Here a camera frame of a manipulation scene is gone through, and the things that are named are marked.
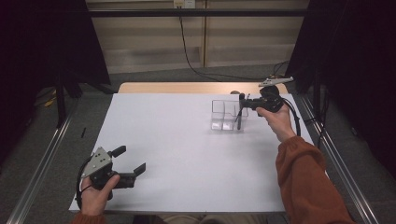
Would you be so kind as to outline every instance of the wall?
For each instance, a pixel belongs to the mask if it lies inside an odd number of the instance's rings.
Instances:
[[[308,0],[196,0],[197,8],[306,8]],[[172,8],[173,1],[87,0],[88,8]],[[279,63],[303,18],[183,18],[193,67]],[[179,18],[93,18],[110,74],[186,68]]]

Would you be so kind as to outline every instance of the transparent plastic box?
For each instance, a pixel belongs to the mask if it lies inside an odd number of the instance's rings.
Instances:
[[[212,101],[211,129],[219,131],[243,131],[248,110],[240,112],[239,101]]]

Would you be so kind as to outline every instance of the power cord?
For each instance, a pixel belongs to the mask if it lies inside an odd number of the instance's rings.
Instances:
[[[275,64],[275,65],[274,65],[274,73],[273,73],[273,76],[276,77],[277,71],[279,71],[279,69],[280,69],[281,67],[283,67],[283,65],[288,64],[289,62],[290,62],[290,61],[285,61],[285,62],[283,62],[283,63],[277,63],[277,64]]]
[[[183,47],[184,47],[184,54],[186,56],[186,60],[187,60],[187,64],[189,65],[189,68],[198,76],[200,77],[205,77],[205,78],[209,78],[212,79],[214,81],[217,82],[221,82],[221,80],[214,78],[214,77],[210,77],[210,76],[217,76],[217,77],[232,77],[232,78],[240,78],[240,79],[246,79],[246,80],[265,80],[268,77],[239,77],[239,76],[231,76],[231,75],[224,75],[224,74],[217,74],[217,73],[202,73],[199,72],[197,70],[195,70],[191,64],[190,64],[190,60],[189,60],[189,56],[187,54],[187,48],[186,48],[186,40],[184,37],[184,27],[183,27],[183,20],[181,17],[179,17],[179,21],[180,21],[180,28],[181,28],[181,37],[183,39]]]
[[[318,137],[318,142],[317,142],[318,148],[320,148],[320,140],[323,137],[324,132],[326,131],[326,118],[327,118],[327,111],[329,110],[329,106],[330,106],[330,94],[329,94],[329,91],[326,89],[324,92],[324,97],[323,97],[323,105],[322,105],[322,108],[320,109],[320,118],[312,118],[312,119],[304,120],[305,124],[308,124],[308,123],[314,122],[314,121],[321,122],[321,126],[319,126],[320,131],[319,131],[319,137]]]
[[[296,125],[297,136],[301,136],[300,118],[297,116],[296,109],[288,99],[282,98],[283,103],[290,109],[291,114],[294,116],[294,123]]]
[[[79,168],[79,171],[78,171],[78,176],[77,176],[77,181],[76,181],[76,201],[77,201],[77,205],[78,205],[79,209],[81,209],[81,206],[82,206],[82,198],[81,198],[82,197],[82,192],[84,190],[86,190],[88,187],[91,187],[91,185],[89,185],[87,188],[85,188],[83,190],[80,190],[80,187],[79,187],[79,185],[81,183],[82,172],[84,172],[84,168],[88,164],[88,162],[90,162],[91,158],[92,158],[92,156],[90,156],[87,160],[85,160],[82,163],[82,165],[81,165],[81,167]]]

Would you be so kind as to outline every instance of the aluminum rail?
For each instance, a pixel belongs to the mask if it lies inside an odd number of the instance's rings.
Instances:
[[[297,9],[214,9],[214,8],[163,8],[163,9],[101,9],[89,10],[38,10],[39,16],[87,15],[92,18],[105,17],[325,17],[339,15],[331,10]]]
[[[310,119],[314,117],[312,112],[312,104],[306,96],[301,96],[303,101],[304,109],[308,113]],[[314,122],[315,130],[317,131],[318,135],[320,135],[322,124],[320,122]],[[323,135],[321,138],[321,142],[325,146],[326,152],[329,155],[332,163],[334,164],[337,173],[340,175],[346,190],[348,191],[353,203],[355,204],[356,208],[358,209],[361,217],[366,224],[375,224],[379,223],[375,217],[375,214],[368,203],[366,197],[361,192],[358,184],[356,183],[355,179],[353,178],[352,174],[347,169],[346,164],[344,163],[341,155],[338,153],[335,144],[333,143],[332,139],[330,138],[329,134],[326,130],[323,131]]]
[[[46,152],[44,153],[43,158],[35,169],[35,173],[30,179],[29,184],[27,185],[25,191],[17,202],[17,205],[14,207],[7,224],[22,224],[25,220],[30,207],[35,200],[35,196],[40,190],[41,184],[44,181],[44,178],[48,172],[48,169],[51,165],[53,158],[55,157],[56,151],[58,150],[59,145],[61,144],[64,134],[67,131],[70,120],[73,114],[76,111],[78,105],[78,99],[73,102],[71,105],[70,113],[66,117],[66,120],[62,124],[62,126],[55,130],[54,135],[47,147]]]

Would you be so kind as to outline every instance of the rust-colored jacket sleeve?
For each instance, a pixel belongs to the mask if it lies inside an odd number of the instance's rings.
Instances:
[[[106,219],[105,216],[99,215],[99,216],[86,216],[82,215],[81,212],[78,212],[76,216],[74,217],[73,221],[71,224],[105,224]]]
[[[277,179],[292,224],[355,223],[325,166],[323,154],[299,136],[280,144]]]

